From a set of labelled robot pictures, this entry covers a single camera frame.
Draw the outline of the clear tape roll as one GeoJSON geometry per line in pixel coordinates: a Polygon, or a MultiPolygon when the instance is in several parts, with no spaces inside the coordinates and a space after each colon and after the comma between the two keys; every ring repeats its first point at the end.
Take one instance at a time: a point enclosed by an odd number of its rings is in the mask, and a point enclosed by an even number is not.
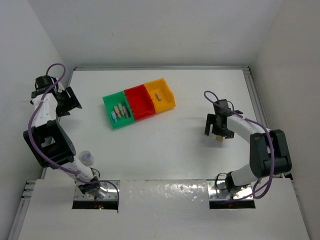
{"type": "Polygon", "coordinates": [[[82,164],[84,164],[87,167],[90,167],[94,164],[94,156],[91,154],[90,151],[84,150],[79,153],[78,159],[82,164]]]}

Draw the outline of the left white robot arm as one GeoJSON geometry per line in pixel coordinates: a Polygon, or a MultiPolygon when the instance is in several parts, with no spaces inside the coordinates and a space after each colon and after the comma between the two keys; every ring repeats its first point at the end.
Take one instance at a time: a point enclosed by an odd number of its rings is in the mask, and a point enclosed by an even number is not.
{"type": "Polygon", "coordinates": [[[66,174],[75,181],[82,194],[96,196],[100,184],[92,182],[98,180],[97,175],[75,158],[75,146],[57,120],[58,117],[68,116],[74,108],[81,109],[81,104],[72,88],[64,88],[60,83],[42,99],[45,91],[56,82],[55,77],[48,75],[35,79],[35,91],[31,93],[30,102],[35,110],[38,106],[40,109],[32,119],[30,131],[23,132],[23,138],[43,168],[54,170],[58,167],[46,161],[36,148],[57,165],[68,169],[66,174]]]}

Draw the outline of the pink correction tape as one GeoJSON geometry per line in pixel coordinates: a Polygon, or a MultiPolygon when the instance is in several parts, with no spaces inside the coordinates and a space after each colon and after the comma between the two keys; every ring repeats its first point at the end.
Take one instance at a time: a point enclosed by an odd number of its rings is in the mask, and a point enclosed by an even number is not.
{"type": "Polygon", "coordinates": [[[126,118],[130,118],[131,115],[130,115],[130,112],[129,112],[128,108],[126,106],[124,106],[124,108],[125,108],[125,117],[126,118]]]}

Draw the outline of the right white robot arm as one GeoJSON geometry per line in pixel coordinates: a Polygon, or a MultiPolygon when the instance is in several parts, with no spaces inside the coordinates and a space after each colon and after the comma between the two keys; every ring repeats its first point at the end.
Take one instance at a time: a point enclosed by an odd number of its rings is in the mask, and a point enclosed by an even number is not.
{"type": "Polygon", "coordinates": [[[262,124],[244,118],[239,110],[232,111],[226,99],[213,103],[214,114],[208,114],[204,134],[223,139],[239,135],[249,144],[249,163],[226,174],[225,188],[231,193],[255,180],[288,173],[292,161],[285,133],[270,130],[262,124]]]}

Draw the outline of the blue correction tape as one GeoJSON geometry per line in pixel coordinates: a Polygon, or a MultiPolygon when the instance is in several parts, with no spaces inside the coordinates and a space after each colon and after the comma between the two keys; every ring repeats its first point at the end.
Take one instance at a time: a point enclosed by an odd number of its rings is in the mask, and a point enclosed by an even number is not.
{"type": "Polygon", "coordinates": [[[111,117],[112,117],[112,119],[113,119],[113,121],[114,121],[115,123],[118,122],[117,114],[116,114],[114,111],[111,112],[111,117]]]}

